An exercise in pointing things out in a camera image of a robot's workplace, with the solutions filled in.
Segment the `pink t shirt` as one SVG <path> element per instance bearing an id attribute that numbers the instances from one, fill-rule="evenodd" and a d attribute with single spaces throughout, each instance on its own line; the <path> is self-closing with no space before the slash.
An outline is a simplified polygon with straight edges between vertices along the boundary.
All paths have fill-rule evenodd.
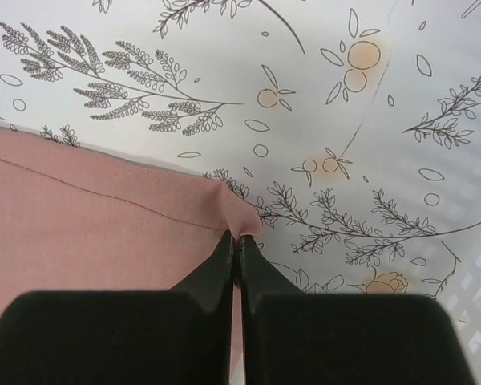
<path id="1" fill-rule="evenodd" d="M 31 291 L 169 290 L 260 231 L 218 180 L 0 128 L 0 318 Z"/>

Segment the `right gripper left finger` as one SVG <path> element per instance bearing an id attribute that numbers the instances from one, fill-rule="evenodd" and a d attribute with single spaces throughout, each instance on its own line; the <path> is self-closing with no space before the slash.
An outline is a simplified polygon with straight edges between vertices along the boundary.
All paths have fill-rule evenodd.
<path id="1" fill-rule="evenodd" d="M 234 240 L 169 290 L 31 291 L 0 318 L 0 384 L 226 384 Z"/>

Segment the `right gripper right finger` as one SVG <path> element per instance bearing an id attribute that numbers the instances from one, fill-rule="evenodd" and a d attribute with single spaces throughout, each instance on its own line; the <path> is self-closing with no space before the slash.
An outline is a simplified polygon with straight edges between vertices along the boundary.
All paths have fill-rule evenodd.
<path id="1" fill-rule="evenodd" d="M 472 384 L 446 311 L 415 294 L 307 294 L 239 242 L 247 384 Z"/>

